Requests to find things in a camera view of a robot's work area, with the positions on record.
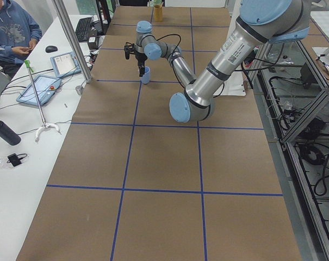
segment white table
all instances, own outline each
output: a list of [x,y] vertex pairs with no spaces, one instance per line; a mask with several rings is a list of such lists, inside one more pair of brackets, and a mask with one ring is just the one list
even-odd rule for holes
[[[75,27],[85,15],[71,15]],[[48,45],[58,47],[57,52],[46,53]],[[81,43],[83,53],[89,54],[87,43]],[[39,44],[28,59],[35,72],[51,69],[50,57],[72,51],[58,18],[54,20]],[[15,78],[27,75],[22,66]],[[29,77],[15,81],[12,85],[27,86]],[[73,76],[51,100],[43,106],[47,122],[65,122],[72,118],[80,96],[75,87],[84,84],[82,74]],[[22,91],[11,88],[6,92]],[[0,108],[16,103],[18,94],[3,95]],[[24,105],[15,105],[0,110],[0,120],[5,122],[16,133],[22,133],[42,125],[39,110]],[[0,138],[0,158],[12,153],[28,153],[26,161],[13,169],[0,169],[0,261],[16,260],[23,245],[42,193],[57,159],[70,124],[60,124],[61,135],[53,128],[40,134],[35,143],[35,132],[21,135],[22,141],[16,146],[8,145]]]

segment blue sweater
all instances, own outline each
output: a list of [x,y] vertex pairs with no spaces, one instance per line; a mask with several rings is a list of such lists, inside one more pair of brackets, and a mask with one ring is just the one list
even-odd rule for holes
[[26,57],[14,54],[12,47],[29,47],[31,39],[39,41],[41,37],[35,20],[13,0],[4,0],[0,10],[0,60],[22,64]]

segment hand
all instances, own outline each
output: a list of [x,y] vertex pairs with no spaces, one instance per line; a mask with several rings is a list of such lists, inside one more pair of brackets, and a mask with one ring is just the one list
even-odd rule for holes
[[12,51],[17,55],[27,56],[29,54],[30,49],[28,47],[17,46],[12,47]]
[[37,44],[38,44],[38,41],[36,39],[31,39],[29,42],[29,50],[32,51]]

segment black water bottle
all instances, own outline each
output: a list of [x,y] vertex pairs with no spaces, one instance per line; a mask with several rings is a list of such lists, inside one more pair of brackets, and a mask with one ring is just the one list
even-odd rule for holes
[[11,130],[3,121],[0,121],[0,137],[12,146],[21,142],[21,137]]

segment black keyboard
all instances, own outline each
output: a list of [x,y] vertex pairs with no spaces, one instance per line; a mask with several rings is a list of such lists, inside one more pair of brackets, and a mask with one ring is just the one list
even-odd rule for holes
[[92,21],[92,17],[81,18],[78,21],[75,34],[79,42],[87,42]]

